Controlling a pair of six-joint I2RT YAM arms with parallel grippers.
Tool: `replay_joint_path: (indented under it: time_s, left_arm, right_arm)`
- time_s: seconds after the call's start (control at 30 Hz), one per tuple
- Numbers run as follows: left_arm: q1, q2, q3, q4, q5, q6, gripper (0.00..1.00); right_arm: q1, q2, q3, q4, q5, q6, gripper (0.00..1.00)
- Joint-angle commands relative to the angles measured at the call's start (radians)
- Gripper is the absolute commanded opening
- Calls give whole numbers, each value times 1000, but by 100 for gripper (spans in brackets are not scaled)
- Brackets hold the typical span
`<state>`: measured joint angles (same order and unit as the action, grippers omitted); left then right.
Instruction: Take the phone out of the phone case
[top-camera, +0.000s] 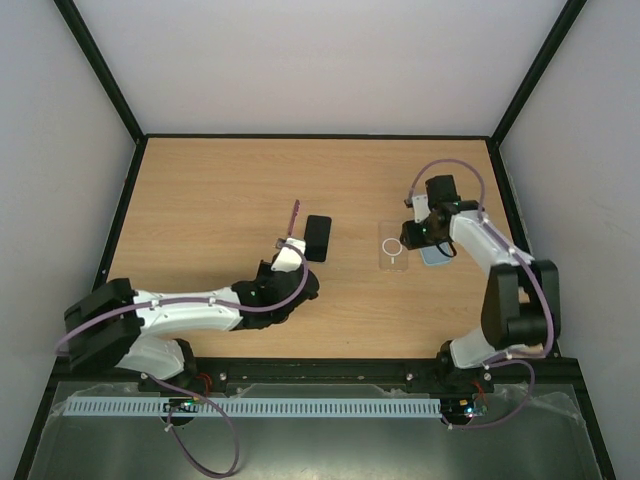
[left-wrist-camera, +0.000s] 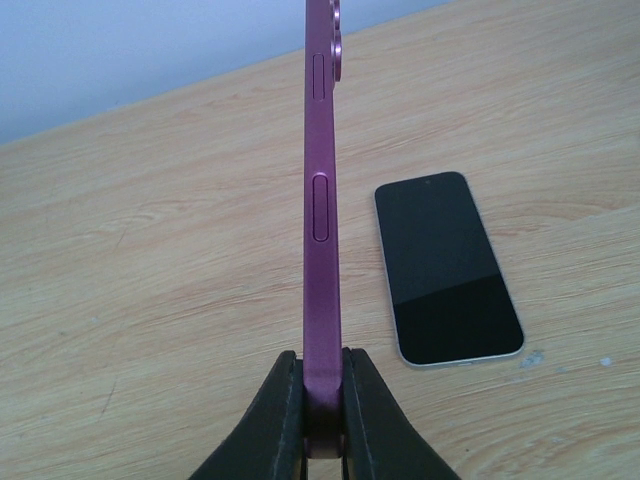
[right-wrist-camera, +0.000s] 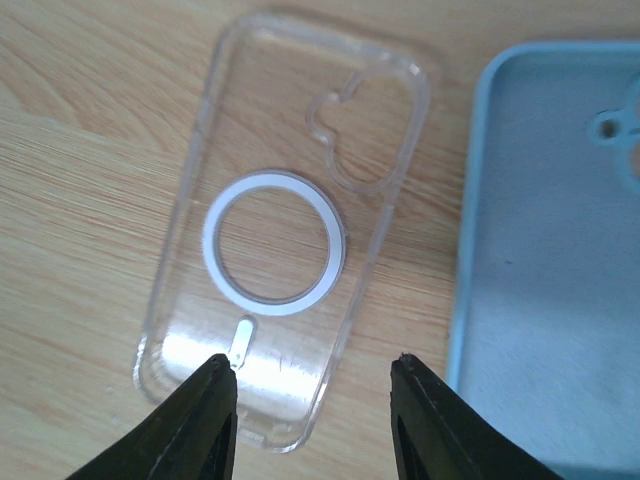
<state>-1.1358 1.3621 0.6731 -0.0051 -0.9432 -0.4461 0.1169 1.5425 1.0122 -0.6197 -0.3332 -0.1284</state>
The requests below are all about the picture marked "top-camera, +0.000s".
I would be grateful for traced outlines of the light blue phone case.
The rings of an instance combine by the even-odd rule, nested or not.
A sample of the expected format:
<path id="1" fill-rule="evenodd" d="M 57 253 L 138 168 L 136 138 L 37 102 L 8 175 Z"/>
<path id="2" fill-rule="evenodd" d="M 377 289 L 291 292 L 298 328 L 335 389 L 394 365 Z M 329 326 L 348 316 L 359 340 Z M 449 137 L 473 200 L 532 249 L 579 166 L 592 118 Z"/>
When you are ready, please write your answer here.
<path id="1" fill-rule="evenodd" d="M 454 254 L 447 243 L 424 247 L 419 252 L 424 265 L 427 267 L 446 265 L 454 258 Z"/>

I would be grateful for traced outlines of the black smartphone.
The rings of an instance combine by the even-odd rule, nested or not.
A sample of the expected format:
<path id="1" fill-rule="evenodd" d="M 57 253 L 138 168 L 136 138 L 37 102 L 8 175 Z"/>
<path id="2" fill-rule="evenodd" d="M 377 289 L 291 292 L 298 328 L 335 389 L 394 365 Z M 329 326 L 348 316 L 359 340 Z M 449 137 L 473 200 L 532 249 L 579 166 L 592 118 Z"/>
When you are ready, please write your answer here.
<path id="1" fill-rule="evenodd" d="M 287 226 L 287 231 L 286 231 L 286 237 L 285 238 L 290 238 L 293 235 L 294 229 L 295 229 L 295 224 L 296 224 L 296 219 L 298 217 L 299 214 L 299 210 L 300 210 L 300 200 L 296 199 L 294 201 L 293 204 L 293 208 L 292 208 L 292 213 L 288 222 L 288 226 Z"/>
<path id="2" fill-rule="evenodd" d="M 305 257 L 310 262 L 324 263 L 327 259 L 332 219 L 328 216 L 309 215 L 306 220 L 304 241 Z"/>

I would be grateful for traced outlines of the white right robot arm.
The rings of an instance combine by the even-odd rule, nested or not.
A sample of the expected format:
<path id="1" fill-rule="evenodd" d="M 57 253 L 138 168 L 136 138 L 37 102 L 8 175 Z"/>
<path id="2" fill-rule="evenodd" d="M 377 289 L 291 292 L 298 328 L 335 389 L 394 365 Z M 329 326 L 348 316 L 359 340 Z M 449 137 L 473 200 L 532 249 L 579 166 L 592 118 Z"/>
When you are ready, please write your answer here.
<path id="1" fill-rule="evenodd" d="M 408 250 L 434 248 L 449 256 L 462 248 L 487 278 L 480 326 L 444 345 L 449 359 L 436 367 L 445 390 L 460 390 L 471 369 L 515 358 L 543 358 L 560 334 L 559 272 L 513 245 L 489 220 L 477 200 L 462 199 L 451 175 L 425 182 L 426 193 L 406 204 L 401 244 Z"/>

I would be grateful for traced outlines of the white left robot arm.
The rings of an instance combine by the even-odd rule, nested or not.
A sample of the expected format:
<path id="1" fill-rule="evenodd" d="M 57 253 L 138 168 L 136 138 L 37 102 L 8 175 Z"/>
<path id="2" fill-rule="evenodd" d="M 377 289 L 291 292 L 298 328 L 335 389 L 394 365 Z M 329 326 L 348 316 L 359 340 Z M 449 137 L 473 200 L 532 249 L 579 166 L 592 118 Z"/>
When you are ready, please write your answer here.
<path id="1" fill-rule="evenodd" d="M 218 290 L 158 293 L 114 279 L 66 310 L 66 333 L 55 351 L 74 372 L 123 369 L 167 380 L 193 366 L 183 333 L 281 324 L 319 290 L 308 264 L 289 249 L 261 262 L 254 279 Z"/>

